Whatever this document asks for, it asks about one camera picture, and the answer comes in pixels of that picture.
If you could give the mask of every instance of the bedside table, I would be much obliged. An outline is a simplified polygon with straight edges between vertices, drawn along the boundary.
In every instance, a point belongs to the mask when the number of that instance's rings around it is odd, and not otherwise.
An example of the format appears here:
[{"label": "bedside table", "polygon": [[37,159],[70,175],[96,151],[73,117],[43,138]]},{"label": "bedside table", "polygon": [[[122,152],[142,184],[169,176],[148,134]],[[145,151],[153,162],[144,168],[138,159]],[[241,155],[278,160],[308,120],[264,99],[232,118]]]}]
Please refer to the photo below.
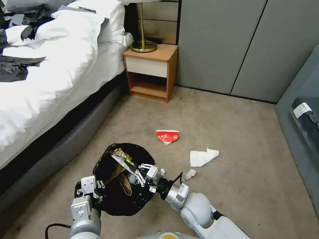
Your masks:
[{"label": "bedside table", "polygon": [[168,102],[175,87],[177,45],[159,44],[148,53],[124,52],[130,95]]}]

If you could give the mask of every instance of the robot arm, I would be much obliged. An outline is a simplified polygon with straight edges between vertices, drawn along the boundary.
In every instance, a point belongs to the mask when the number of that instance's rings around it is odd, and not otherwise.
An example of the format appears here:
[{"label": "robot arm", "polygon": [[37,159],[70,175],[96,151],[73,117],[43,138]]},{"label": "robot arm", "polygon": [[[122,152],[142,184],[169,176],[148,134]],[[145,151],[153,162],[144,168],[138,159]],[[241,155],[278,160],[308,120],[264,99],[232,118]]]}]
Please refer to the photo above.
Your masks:
[{"label": "robot arm", "polygon": [[[142,173],[148,169],[146,177]],[[201,239],[248,239],[249,237],[230,219],[219,213],[208,198],[201,193],[190,193],[189,187],[163,177],[161,170],[148,164],[139,166],[134,174],[137,184],[148,187],[152,193],[158,192],[162,200],[179,212],[183,221],[193,229]],[[102,200],[98,191],[103,182],[95,176],[82,178],[76,183],[74,200],[71,206],[73,225],[71,239],[98,239],[101,233],[100,213],[94,205]]]}]

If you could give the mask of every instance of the drawer front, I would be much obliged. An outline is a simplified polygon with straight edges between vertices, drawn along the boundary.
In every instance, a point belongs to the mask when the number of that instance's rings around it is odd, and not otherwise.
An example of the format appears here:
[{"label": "drawer front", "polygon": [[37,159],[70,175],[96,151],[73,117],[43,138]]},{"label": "drawer front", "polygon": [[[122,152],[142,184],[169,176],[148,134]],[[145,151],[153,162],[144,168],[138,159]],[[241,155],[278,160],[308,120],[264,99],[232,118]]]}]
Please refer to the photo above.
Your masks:
[{"label": "drawer front", "polygon": [[165,78],[167,77],[167,62],[150,61],[134,57],[126,57],[125,61],[128,72],[135,72]]}]

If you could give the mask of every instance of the garbage bag opening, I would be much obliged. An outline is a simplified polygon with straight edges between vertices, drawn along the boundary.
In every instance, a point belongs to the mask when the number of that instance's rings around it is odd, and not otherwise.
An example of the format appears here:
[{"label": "garbage bag opening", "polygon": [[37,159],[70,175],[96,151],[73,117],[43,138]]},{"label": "garbage bag opening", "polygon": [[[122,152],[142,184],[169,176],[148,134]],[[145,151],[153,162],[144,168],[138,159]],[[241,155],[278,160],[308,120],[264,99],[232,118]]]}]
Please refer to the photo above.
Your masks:
[{"label": "garbage bag opening", "polygon": [[103,200],[98,209],[112,216],[132,216],[138,213],[154,194],[148,187],[142,188],[134,183],[130,177],[132,174],[113,158],[114,152],[117,155],[122,154],[132,170],[142,163],[155,165],[155,161],[146,149],[139,145],[115,143],[107,147],[93,169],[96,179],[105,184],[101,193]]}]

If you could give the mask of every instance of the crumpled paper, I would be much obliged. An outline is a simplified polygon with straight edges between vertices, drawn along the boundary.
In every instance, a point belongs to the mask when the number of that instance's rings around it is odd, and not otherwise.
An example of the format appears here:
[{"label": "crumpled paper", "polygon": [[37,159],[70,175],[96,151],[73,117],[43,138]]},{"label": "crumpled paper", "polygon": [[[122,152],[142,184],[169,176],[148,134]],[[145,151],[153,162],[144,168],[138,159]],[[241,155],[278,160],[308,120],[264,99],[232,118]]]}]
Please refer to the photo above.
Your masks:
[{"label": "crumpled paper", "polygon": [[194,169],[189,170],[188,173],[185,176],[183,176],[182,183],[194,177],[195,174],[196,174],[196,171]]},{"label": "crumpled paper", "polygon": [[201,167],[208,162],[212,161],[219,155],[218,150],[206,149],[205,151],[191,151],[190,152],[190,165],[191,167]]}]

